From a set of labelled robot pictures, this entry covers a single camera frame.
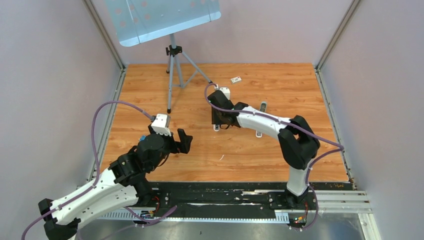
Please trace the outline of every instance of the white card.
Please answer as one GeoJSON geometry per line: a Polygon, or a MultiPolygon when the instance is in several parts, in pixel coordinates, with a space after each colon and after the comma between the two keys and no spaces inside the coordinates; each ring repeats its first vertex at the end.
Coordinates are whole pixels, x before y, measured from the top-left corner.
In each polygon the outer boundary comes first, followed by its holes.
{"type": "Polygon", "coordinates": [[[232,83],[232,84],[235,84],[235,83],[237,83],[237,82],[240,82],[241,80],[242,80],[242,78],[241,78],[241,77],[236,76],[236,77],[231,78],[231,83],[232,83]]]}

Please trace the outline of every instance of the wood grain surface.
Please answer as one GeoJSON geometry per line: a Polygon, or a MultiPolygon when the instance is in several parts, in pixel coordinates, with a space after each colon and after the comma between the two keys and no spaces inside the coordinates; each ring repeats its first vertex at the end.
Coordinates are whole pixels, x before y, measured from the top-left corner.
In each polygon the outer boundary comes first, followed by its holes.
{"type": "MultiPolygon", "coordinates": [[[[182,64],[184,81],[194,72],[182,64]]],[[[205,74],[221,87],[229,87],[235,104],[244,102],[259,109],[268,103],[266,112],[279,117],[303,116],[319,136],[335,140],[327,110],[311,64],[199,64],[205,74]],[[231,84],[230,78],[241,82],[231,84]]],[[[120,100],[133,103],[151,115],[166,114],[169,75],[164,64],[132,64],[128,67],[120,100]]],[[[178,76],[174,71],[174,83],[178,76]]],[[[166,164],[147,175],[149,181],[287,181],[288,164],[279,142],[270,136],[255,137],[255,131],[231,127],[215,132],[211,107],[204,99],[207,81],[200,75],[181,89],[172,92],[169,128],[176,134],[182,128],[193,136],[189,154],[171,154],[166,164]]],[[[101,169],[149,134],[150,121],[125,105],[116,109],[101,169]]],[[[335,147],[321,142],[318,154],[335,147]]],[[[311,181],[347,181],[339,153],[319,161],[311,172],[311,181]]]]}

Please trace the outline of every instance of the tripod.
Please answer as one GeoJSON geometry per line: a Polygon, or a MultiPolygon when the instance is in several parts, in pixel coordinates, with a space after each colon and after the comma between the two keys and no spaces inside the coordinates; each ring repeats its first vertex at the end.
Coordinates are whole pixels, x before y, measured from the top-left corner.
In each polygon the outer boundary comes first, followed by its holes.
{"type": "Polygon", "coordinates": [[[202,70],[196,65],[196,63],[183,51],[183,48],[181,46],[177,46],[175,41],[174,34],[170,34],[169,37],[171,38],[171,45],[169,45],[169,48],[166,48],[166,55],[169,56],[168,59],[168,68],[166,69],[166,73],[169,74],[169,92],[168,92],[168,114],[171,113],[171,99],[172,99],[172,88],[173,87],[180,87],[185,88],[187,84],[195,77],[197,73],[200,73],[207,81],[208,83],[212,83],[212,81],[209,79],[208,76],[206,76],[202,70]],[[183,73],[181,72],[181,66],[180,61],[178,60],[178,54],[182,54],[188,62],[193,65],[193,67],[196,69],[194,71],[193,75],[185,82],[183,83],[183,73]],[[173,84],[173,73],[174,73],[174,65],[176,65],[176,71],[178,72],[178,79],[179,84],[173,84]]]}

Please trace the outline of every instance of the light gray wall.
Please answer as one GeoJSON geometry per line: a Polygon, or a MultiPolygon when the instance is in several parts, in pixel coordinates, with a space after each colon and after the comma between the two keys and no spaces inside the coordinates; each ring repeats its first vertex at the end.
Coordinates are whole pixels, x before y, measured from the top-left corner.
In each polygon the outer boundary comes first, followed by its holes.
{"type": "MultiPolygon", "coordinates": [[[[316,64],[351,1],[220,0],[220,19],[178,32],[175,37],[198,63],[316,64]]],[[[121,46],[105,0],[93,2],[126,64],[166,63],[169,37],[121,46]]]]}
{"type": "MultiPolygon", "coordinates": [[[[0,73],[0,239],[16,240],[40,200],[85,182],[93,114],[120,70],[81,0],[9,0],[0,7],[0,73]]],[[[47,239],[43,223],[26,239],[47,239]]]]}
{"type": "Polygon", "coordinates": [[[384,240],[424,235],[423,9],[422,0],[363,0],[322,71],[384,240]]]}

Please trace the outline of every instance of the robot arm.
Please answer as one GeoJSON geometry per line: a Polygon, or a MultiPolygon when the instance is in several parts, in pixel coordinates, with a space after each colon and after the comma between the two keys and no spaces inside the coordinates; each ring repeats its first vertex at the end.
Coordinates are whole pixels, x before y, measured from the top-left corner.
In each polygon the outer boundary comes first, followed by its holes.
{"type": "Polygon", "coordinates": [[[235,105],[230,101],[230,90],[227,87],[215,88],[208,97],[210,103],[225,110],[241,110],[242,112],[226,112],[212,107],[212,124],[215,130],[220,125],[236,126],[256,130],[279,141],[282,155],[289,165],[287,190],[291,193],[289,202],[299,203],[308,192],[306,177],[311,160],[317,155],[320,142],[297,129],[283,124],[289,122],[312,133],[311,128],[302,116],[294,118],[278,117],[260,112],[246,103],[235,105]]]}
{"type": "Polygon", "coordinates": [[[62,198],[40,201],[38,208],[41,215],[57,209],[44,218],[47,238],[68,240],[78,229],[113,210],[135,204],[147,205],[153,190],[146,174],[163,164],[170,154],[187,154],[193,140],[183,129],[178,129],[180,142],[175,141],[168,128],[169,121],[168,115],[158,114],[148,126],[150,135],[112,162],[99,175],[97,185],[83,196],[59,207],[93,186],[94,180],[62,198]]]}

